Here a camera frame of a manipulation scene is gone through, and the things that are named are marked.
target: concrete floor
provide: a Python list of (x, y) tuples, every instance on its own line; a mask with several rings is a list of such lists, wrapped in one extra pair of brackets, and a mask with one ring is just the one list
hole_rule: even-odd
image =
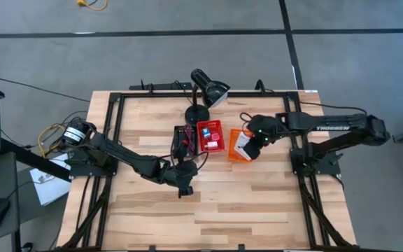
[[(403, 28), (403, 1), (287, 1), (293, 29)], [(274, 0), (109, 0), (102, 12), (73, 1), (0, 0), (0, 33), (119, 32), (173, 29), (282, 29)], [(403, 34), (296, 35), (304, 87), (322, 102), (359, 106), (403, 130)], [(194, 68), (234, 89), (295, 89), (285, 35), (127, 38), (0, 38), (0, 77), (89, 99), (93, 90), (189, 81)], [(0, 82), (1, 124), (33, 144), (48, 125), (87, 104)], [(325, 109), (326, 113), (343, 111)], [(340, 165), (359, 245), (403, 251), (403, 144), (358, 146)], [(23, 224), (22, 241), (47, 249), (64, 204)], [(0, 251), (10, 248), (0, 239)]]

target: wooden table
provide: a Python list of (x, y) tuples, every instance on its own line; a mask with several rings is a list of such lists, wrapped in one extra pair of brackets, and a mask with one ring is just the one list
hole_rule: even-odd
[[(94, 123), (100, 132), (109, 94), (94, 92), (92, 95), (87, 121)], [(320, 102), (317, 92), (299, 91), (299, 96), (303, 102)], [(126, 99), (121, 142), (140, 154), (169, 154), (174, 126), (184, 125), (184, 112), (189, 105), (186, 98)], [(302, 110), (311, 115), (323, 114), (319, 106), (302, 105)], [(115, 107), (111, 128), (114, 128), (116, 111)], [(230, 97), (209, 111), (212, 120), (221, 119), (227, 145), (229, 130), (242, 126), (240, 112), (274, 116), (284, 112), (284, 105), (278, 97)], [(309, 135), (309, 140), (314, 142), (328, 138), (327, 132)], [(289, 147), (289, 138), (281, 139), (264, 148), (252, 163), (230, 162), (226, 151), (212, 153), (192, 181), (194, 195), (182, 199), (177, 198), (176, 188), (146, 181), (130, 166), (120, 164), (111, 187), (103, 249), (148, 249), (149, 245), (157, 245), (157, 249), (237, 249), (238, 244), (245, 244), (247, 249), (308, 248)], [(317, 178), (326, 216), (346, 240), (355, 243), (341, 185), (331, 176)], [(67, 242), (76, 229), (85, 181), (86, 178), (77, 178), (71, 184), (57, 245)], [(82, 219), (87, 213), (91, 185), (90, 181)], [(313, 212), (312, 216), (320, 244), (318, 221)], [(90, 245), (95, 243), (98, 222), (97, 217)]]

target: lamp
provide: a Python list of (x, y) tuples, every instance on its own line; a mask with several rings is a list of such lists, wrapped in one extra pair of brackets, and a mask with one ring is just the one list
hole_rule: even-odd
[[(195, 85), (192, 89), (192, 105), (185, 112), (186, 123), (195, 126), (198, 122), (209, 120), (208, 108), (219, 105), (228, 96), (229, 86), (216, 80), (211, 80), (202, 70), (195, 69), (190, 74)], [(197, 90), (200, 88), (203, 103), (197, 104)]]

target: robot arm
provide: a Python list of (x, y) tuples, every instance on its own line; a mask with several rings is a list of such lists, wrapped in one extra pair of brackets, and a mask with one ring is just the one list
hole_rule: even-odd
[(283, 137), (299, 136), (311, 131), (349, 131), (322, 143), (309, 143), (305, 158), (321, 158), (329, 152), (339, 151), (357, 144), (379, 146), (389, 140), (385, 123), (372, 116), (354, 115), (314, 116), (303, 112), (278, 113), (271, 116), (255, 115), (247, 125), (253, 137), (243, 147), (252, 159), (260, 149)]
[(96, 131), (92, 123), (77, 122), (69, 125), (62, 138), (65, 146), (74, 149), (74, 155), (66, 163), (71, 165), (92, 165), (101, 169), (113, 165), (115, 158), (130, 165), (143, 179), (158, 184), (167, 184), (178, 188), (178, 197), (194, 193), (190, 182), (197, 175), (197, 166), (193, 161), (178, 163), (171, 166), (170, 161), (153, 155), (139, 155), (121, 146), (118, 142), (107, 139), (104, 134)]

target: orange container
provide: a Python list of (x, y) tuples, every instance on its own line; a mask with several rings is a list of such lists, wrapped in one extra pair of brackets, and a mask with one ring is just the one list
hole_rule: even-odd
[(241, 132), (242, 129), (231, 129), (229, 131), (228, 159), (234, 162), (251, 162), (251, 160), (247, 160), (234, 149)]

